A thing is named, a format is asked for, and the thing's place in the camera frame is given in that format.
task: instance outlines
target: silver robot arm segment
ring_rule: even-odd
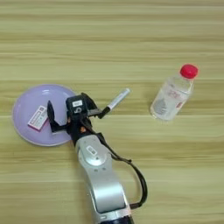
[[[75,146],[86,179],[95,224],[114,223],[112,221],[130,217],[130,205],[122,185],[113,172],[109,150],[95,135],[80,138]]]

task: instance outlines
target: bottle label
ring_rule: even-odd
[[[152,112],[158,118],[171,120],[183,107],[189,94],[179,92],[171,84],[165,83],[152,103]]]

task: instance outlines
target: white marker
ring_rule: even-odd
[[[102,119],[109,111],[116,107],[128,94],[130,93],[129,88],[125,88],[99,115]]]

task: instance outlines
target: wood grain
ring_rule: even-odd
[[[31,145],[11,122],[25,90],[56,83],[100,107],[132,90],[93,124],[147,178],[150,197],[135,223],[222,224],[223,25],[222,0],[0,0],[1,223],[91,223],[71,144]],[[154,120],[149,105],[185,63],[200,70],[194,95],[173,122]],[[134,173],[114,167],[137,200]]]

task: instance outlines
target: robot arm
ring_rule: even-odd
[[[65,130],[73,140],[92,205],[94,224],[133,224],[130,210],[140,207],[147,199],[147,185],[142,173],[131,160],[119,157],[106,144],[103,136],[92,130],[89,119],[90,116],[103,118],[128,92],[128,89],[124,90],[103,111],[86,94],[67,98],[67,123],[62,126],[54,120],[51,102],[47,104],[52,132]],[[136,171],[143,188],[140,202],[128,203],[123,187],[113,172],[112,158],[131,165]]]

